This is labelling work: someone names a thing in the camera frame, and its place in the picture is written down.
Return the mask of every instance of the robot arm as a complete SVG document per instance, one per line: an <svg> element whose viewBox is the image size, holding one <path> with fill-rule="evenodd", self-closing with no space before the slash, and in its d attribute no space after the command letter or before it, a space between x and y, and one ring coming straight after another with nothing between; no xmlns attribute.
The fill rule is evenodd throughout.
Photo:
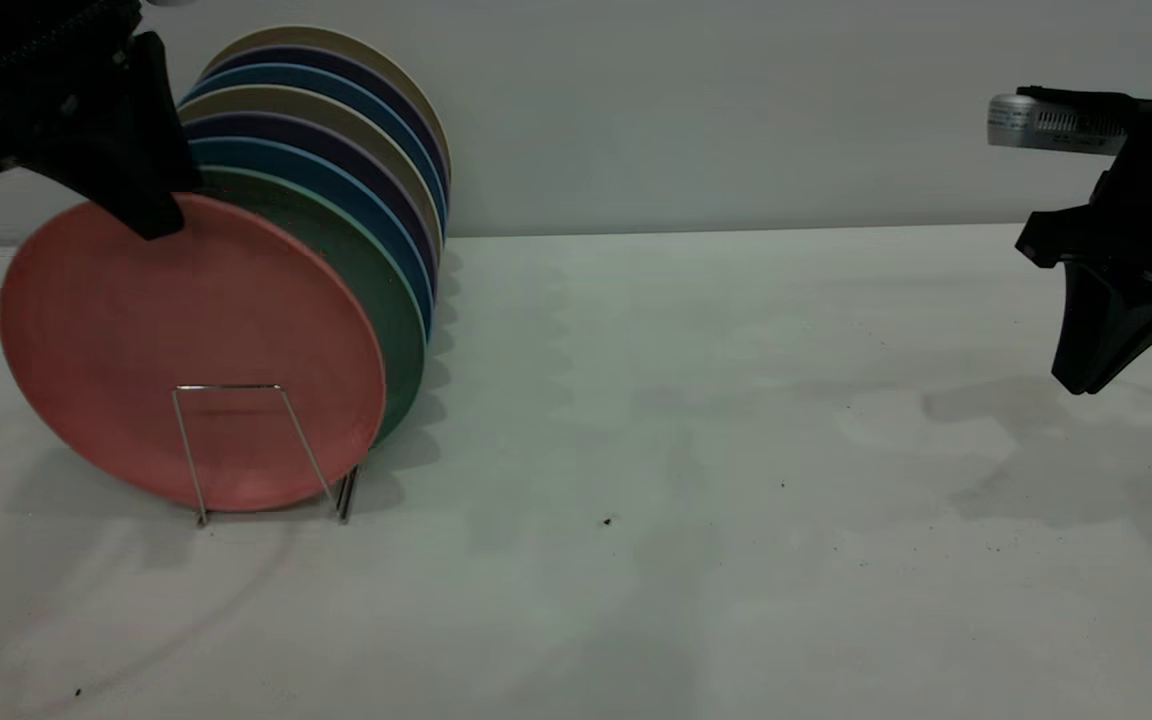
<svg viewBox="0 0 1152 720"><path fill-rule="evenodd" d="M29 168L146 240L200 183L141 0L0 0L0 172Z"/></svg>
<svg viewBox="0 0 1152 720"><path fill-rule="evenodd" d="M1087 205L1033 213L1016 247L1064 264L1064 327L1052 373L1105 388L1152 346L1152 101L1020 88L990 108L992 145L1117 156Z"/></svg>

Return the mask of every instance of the green plate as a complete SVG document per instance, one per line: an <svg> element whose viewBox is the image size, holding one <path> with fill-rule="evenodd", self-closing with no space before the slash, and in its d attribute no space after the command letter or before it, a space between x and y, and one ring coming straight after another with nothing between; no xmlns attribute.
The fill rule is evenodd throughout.
<svg viewBox="0 0 1152 720"><path fill-rule="evenodd" d="M376 445L411 410L425 372L425 327L397 264L332 202L282 179L238 168L202 168L200 195L262 215L332 265L366 311L385 359L385 415Z"/></svg>

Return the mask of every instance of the plate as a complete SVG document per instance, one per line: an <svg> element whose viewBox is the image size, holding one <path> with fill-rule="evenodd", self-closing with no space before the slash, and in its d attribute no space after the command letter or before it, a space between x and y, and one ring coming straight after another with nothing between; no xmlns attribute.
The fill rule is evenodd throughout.
<svg viewBox="0 0 1152 720"><path fill-rule="evenodd" d="M199 165L256 170L287 179L346 210L362 227L374 234L402 268L403 278L420 308L425 336L429 338L434 325L434 297L425 275L425 265L420 263L420 252L416 250L412 238L403 233L402 225L394 222L393 214L379 197L357 179L319 156L283 145L282 142L258 141L255 137L207 137L189 142L189 147Z"/></svg>
<svg viewBox="0 0 1152 720"><path fill-rule="evenodd" d="M336 270L376 329L385 359L385 415L376 445L411 410L425 369L425 328L397 264L362 225L306 188L268 174L202 167L202 192L294 234Z"/></svg>
<svg viewBox="0 0 1152 720"><path fill-rule="evenodd" d="M185 228L146 242L91 202L33 233L3 279L0 338L20 392L106 473L197 506L173 388L285 387L325 477L365 456L384 364L338 273L242 209L180 194ZM270 510L321 493L282 396L180 395L212 510Z"/></svg>
<svg viewBox="0 0 1152 720"><path fill-rule="evenodd" d="M393 176L384 167L376 164L357 145L336 132L317 127L305 120L288 118L274 113L223 113L195 120L184 126L185 137L190 141L202 141L206 137L255 137L259 141L273 141L311 152L317 158L328 160L369 190L376 192L389 219L402 225L407 236L416 243L420 251L420 260L425 264L425 273L430 281L430 291L438 300L438 256L439 242L434 234L425 228L419 215L412 209L411 200L402 188L394 182Z"/></svg>
<svg viewBox="0 0 1152 720"><path fill-rule="evenodd" d="M306 68L303 65L247 65L247 67L234 68L215 74L198 83L189 94L184 96L183 103L223 90L225 88L238 88L244 85L275 85L288 88L301 88L338 100L349 108L356 109L363 118L376 123L391 141L397 143L407 153L407 158L416 165L416 170L424 179L426 187L438 202L439 222L447 220L447 192L444 190L444 182L439 177L434 161L430 159L429 151L420 144L416 132L399 118L389 105L381 103L378 97L371 94L364 88L358 88L355 83L335 76L335 74Z"/></svg>
<svg viewBox="0 0 1152 720"><path fill-rule="evenodd" d="M379 74L379 76L396 88L399 92L402 92L416 106L416 109L420 112L420 119L424 119L431 131L434 132L434 136L438 136L439 147L442 150L444 164L447 165L448 172L450 172L452 154L447 143L447 135L444 132L444 123L438 119L434 106L430 104L429 98L420 91L420 86L417 86L412 82L412 78L402 68L399 68L397 63L394 63L388 55L381 53L380 50L376 50L376 47L366 45L365 41L355 40L355 38L348 35L319 26L272 26L262 29L262 31L238 38L228 47L221 50L220 53L215 54L215 59L212 59L211 65L207 65L204 74L206 76L217 65L223 63L225 60L238 53L268 45L306 45L317 47L318 50L326 50L329 53L343 55L355 61L355 63L362 65L362 67L374 70L376 74Z"/></svg>
<svg viewBox="0 0 1152 720"><path fill-rule="evenodd" d="M371 94L378 97L381 103L388 105L394 113L397 113L399 118L403 119L407 127L410 127L412 132L416 132L416 137L420 138L420 144L429 152L430 158L444 158L442 147L435 141L433 131L431 131L429 124L420 118L420 113L417 113L415 106L407 100L407 97L402 92L394 90L393 85L385 82L385 78L378 76L371 68L358 65L356 61L342 55L328 53L325 50L302 46L271 46L249 50L247 53L234 55L225 60L223 63L217 65L211 74L200 78L200 82L215 76L215 74L225 73L225 70L244 67L244 65L267 63L301 65L301 67L316 68L355 83L358 88L365 88ZM442 179L444 188L449 187L450 170L448 170L447 165L439 161L435 162L435 167L438 168L439 177Z"/></svg>
<svg viewBox="0 0 1152 720"><path fill-rule="evenodd" d="M179 114L180 122L192 123L210 115L244 113L244 111L291 115L348 138L393 174L407 196L415 202L416 211L420 213L425 225L438 228L435 235L439 238L444 236L444 226L435 211L434 195L425 181L422 181L420 174L407 153L371 120L329 97L300 88L268 85L228 88L196 97L180 106Z"/></svg>

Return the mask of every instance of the beige plate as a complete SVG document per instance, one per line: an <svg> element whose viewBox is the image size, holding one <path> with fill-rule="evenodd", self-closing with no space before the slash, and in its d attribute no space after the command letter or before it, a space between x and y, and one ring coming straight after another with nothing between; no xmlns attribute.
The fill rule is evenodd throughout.
<svg viewBox="0 0 1152 720"><path fill-rule="evenodd" d="M447 132L444 132L444 123L439 122L434 105L430 104L429 98L420 91L420 88L417 88L416 82L407 73L403 73L403 69L399 68L397 63L389 60L380 50L376 50L376 47L366 45L362 40L355 40L355 38L348 35L319 26L265 28L251 35L240 37L236 41L230 41L228 47L225 47L225 50L215 54L215 58L212 58L204 74L211 73L211 69L215 68L217 65L223 63L225 60L238 53L247 53L249 50L273 45L302 45L326 50L329 53L344 55L355 61L355 63L364 65L364 67L379 73L391 85L397 88L399 92L406 94L408 100L412 101L417 113L420 113L420 118L424 118L425 123L429 124L430 129L433 129L434 136L438 138L439 149L444 151L444 162L447 162L447 174L450 177L452 153L447 145Z"/></svg>
<svg viewBox="0 0 1152 720"><path fill-rule="evenodd" d="M282 113L340 132L388 169L403 191L407 191L407 196L411 197L417 213L420 213L426 227L435 234L434 237L444 236L444 226L439 223L438 211L434 210L434 195L425 184L425 179L420 177L416 165L412 165L411 158L382 129L348 105L300 88L243 85L196 97L180 106L179 113L182 123L221 113ZM434 242L433 245L435 253L442 255L444 243Z"/></svg>

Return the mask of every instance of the pink plate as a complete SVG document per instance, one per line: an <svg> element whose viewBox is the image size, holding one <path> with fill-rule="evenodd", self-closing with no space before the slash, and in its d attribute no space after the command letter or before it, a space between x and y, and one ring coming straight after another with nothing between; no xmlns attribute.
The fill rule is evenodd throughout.
<svg viewBox="0 0 1152 720"><path fill-rule="evenodd" d="M177 195L185 229L146 242L89 202L20 248L0 291L3 355L29 404L92 464L197 506L172 392L279 384L328 482L366 454L384 364L358 302L273 223ZM274 391L182 392L210 510L323 492Z"/></svg>

